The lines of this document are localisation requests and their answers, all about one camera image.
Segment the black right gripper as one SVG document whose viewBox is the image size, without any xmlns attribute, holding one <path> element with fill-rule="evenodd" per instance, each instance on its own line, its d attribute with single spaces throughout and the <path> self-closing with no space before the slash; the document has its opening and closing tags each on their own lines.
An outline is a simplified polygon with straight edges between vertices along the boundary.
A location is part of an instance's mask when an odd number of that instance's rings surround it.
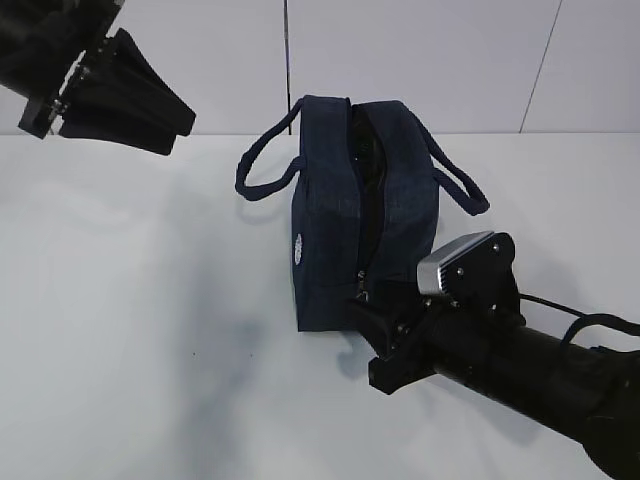
<svg viewBox="0 0 640 480">
<path fill-rule="evenodd" d="M 439 304 L 382 309 L 351 299 L 347 311 L 355 330 L 376 352 L 368 364 L 371 387 L 392 395 L 436 374 L 428 343 Z"/>
</svg>

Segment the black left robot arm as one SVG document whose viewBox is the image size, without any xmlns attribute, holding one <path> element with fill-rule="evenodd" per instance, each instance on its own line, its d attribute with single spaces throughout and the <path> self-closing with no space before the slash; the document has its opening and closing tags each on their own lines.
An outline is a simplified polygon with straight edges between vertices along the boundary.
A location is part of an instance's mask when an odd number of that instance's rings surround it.
<svg viewBox="0 0 640 480">
<path fill-rule="evenodd" d="M 98 140 L 159 155 L 191 134 L 196 114 L 156 73 L 131 34 L 112 26 L 121 1 L 4 1 L 1 85 L 25 99 L 20 130 Z"/>
</svg>

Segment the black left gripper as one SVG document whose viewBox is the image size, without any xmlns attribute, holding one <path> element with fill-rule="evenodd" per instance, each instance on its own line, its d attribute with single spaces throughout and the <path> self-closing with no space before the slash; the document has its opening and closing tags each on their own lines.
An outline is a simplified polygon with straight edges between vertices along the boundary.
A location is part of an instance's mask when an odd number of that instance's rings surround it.
<svg viewBox="0 0 640 480">
<path fill-rule="evenodd" d="M 17 93 L 27 103 L 18 128 L 42 139 L 60 116 L 64 138 L 169 155 L 177 136 L 191 134 L 196 113 L 155 72 L 127 30 L 106 33 L 20 33 Z"/>
</svg>

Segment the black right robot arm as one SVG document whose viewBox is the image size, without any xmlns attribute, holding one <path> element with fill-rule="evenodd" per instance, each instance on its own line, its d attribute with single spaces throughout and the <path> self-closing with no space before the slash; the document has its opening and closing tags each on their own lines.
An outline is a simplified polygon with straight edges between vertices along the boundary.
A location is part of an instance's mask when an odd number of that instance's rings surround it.
<svg viewBox="0 0 640 480">
<path fill-rule="evenodd" d="M 435 299 L 391 311 L 352 300 L 347 310 L 376 353 L 373 388 L 391 395 L 447 377 L 580 444 L 610 478 L 638 478 L 639 353 L 573 341 L 592 326 L 636 337 L 638 325 L 587 314 L 556 338 L 519 315 L 484 318 Z"/>
</svg>

